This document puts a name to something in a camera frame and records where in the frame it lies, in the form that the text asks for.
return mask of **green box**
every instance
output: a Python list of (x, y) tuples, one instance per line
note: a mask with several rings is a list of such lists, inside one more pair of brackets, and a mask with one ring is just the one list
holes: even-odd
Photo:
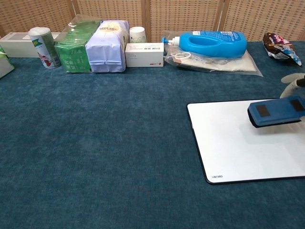
[(101, 19), (76, 15), (55, 39), (55, 49), (67, 73), (92, 72), (85, 45), (95, 33)]
[(15, 69), (14, 66), (10, 63), (3, 48), (0, 46), (0, 78), (7, 75), (14, 69)]

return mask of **wicker screen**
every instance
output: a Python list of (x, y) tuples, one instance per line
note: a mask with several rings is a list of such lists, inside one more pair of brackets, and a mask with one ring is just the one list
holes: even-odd
[(305, 0), (226, 1), (229, 4), (220, 30), (242, 31), (248, 41), (261, 41), (265, 32), (278, 33), (290, 41), (302, 38)]
[(67, 0), (0, 0), (2, 33), (27, 32), (42, 26), (61, 32), (74, 17)]
[(151, 0), (151, 41), (160, 42), (163, 31), (217, 29), (219, 0)]
[(80, 14), (142, 26), (141, 0), (76, 0)]

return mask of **blue plastic bottle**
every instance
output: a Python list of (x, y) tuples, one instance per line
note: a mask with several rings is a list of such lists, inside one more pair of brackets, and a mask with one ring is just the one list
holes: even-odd
[(165, 44), (179, 46), (185, 52), (194, 52), (209, 57), (238, 58), (247, 49), (247, 39), (242, 32), (193, 31), (172, 40), (162, 38)]

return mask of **white paper cup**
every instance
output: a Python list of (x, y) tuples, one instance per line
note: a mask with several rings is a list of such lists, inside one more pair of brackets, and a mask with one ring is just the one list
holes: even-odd
[(145, 29), (140, 26), (132, 27), (129, 31), (130, 43), (146, 43)]

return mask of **white box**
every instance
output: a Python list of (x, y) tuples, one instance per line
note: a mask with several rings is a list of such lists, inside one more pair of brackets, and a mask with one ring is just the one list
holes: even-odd
[[(60, 33), (53, 32), (55, 39)], [(8, 57), (39, 58), (27, 32), (10, 32), (0, 39), (0, 46)]]
[(128, 43), (127, 67), (163, 67), (163, 43)]

